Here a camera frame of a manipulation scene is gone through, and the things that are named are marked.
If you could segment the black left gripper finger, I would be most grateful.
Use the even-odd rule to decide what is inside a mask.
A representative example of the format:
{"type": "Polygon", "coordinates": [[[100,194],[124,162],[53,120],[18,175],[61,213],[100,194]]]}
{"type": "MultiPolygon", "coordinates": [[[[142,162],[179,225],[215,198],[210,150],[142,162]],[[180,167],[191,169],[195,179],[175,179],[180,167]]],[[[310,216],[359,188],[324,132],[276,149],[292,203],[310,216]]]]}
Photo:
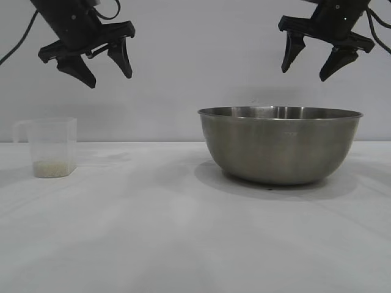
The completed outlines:
{"type": "Polygon", "coordinates": [[[57,58],[57,69],[65,74],[73,76],[91,89],[96,86],[96,79],[87,67],[81,56],[67,56],[57,58]]]}
{"type": "Polygon", "coordinates": [[[128,58],[126,48],[126,38],[119,38],[118,40],[109,44],[108,56],[121,69],[126,78],[130,79],[133,75],[133,70],[128,58]]]}

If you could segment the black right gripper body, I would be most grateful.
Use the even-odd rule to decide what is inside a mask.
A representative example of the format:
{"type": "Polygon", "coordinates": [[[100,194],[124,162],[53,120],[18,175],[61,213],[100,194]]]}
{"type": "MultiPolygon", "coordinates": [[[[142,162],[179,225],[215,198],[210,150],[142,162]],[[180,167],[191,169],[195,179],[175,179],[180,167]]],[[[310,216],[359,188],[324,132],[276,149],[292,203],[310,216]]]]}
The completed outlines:
{"type": "Polygon", "coordinates": [[[280,31],[315,38],[336,48],[353,48],[370,52],[375,43],[372,39],[353,32],[353,27],[369,1],[317,1],[310,18],[283,16],[278,24],[280,31]]]}

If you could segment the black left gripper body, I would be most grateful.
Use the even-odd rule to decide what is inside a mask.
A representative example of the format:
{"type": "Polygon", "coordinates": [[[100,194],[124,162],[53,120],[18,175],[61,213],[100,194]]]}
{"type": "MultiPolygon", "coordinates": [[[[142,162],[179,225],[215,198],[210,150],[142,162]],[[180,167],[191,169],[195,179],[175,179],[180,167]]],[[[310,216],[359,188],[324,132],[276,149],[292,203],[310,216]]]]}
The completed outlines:
{"type": "Polygon", "coordinates": [[[97,1],[35,0],[32,4],[59,38],[38,52],[44,63],[83,54],[92,59],[119,38],[135,36],[130,21],[103,24],[94,8],[97,1]]]}

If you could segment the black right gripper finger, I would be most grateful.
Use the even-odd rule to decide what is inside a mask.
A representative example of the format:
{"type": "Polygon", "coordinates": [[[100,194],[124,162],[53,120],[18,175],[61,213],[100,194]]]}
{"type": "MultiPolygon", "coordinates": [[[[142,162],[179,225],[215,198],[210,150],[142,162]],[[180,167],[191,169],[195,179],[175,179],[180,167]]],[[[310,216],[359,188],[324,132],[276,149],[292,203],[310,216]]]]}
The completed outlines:
{"type": "Polygon", "coordinates": [[[358,58],[357,49],[353,47],[333,47],[326,63],[320,70],[320,79],[326,81],[338,70],[358,58]]]}
{"type": "Polygon", "coordinates": [[[286,73],[288,71],[291,64],[294,62],[294,60],[304,48],[304,34],[294,31],[287,31],[285,54],[281,65],[283,73],[286,73]]]}

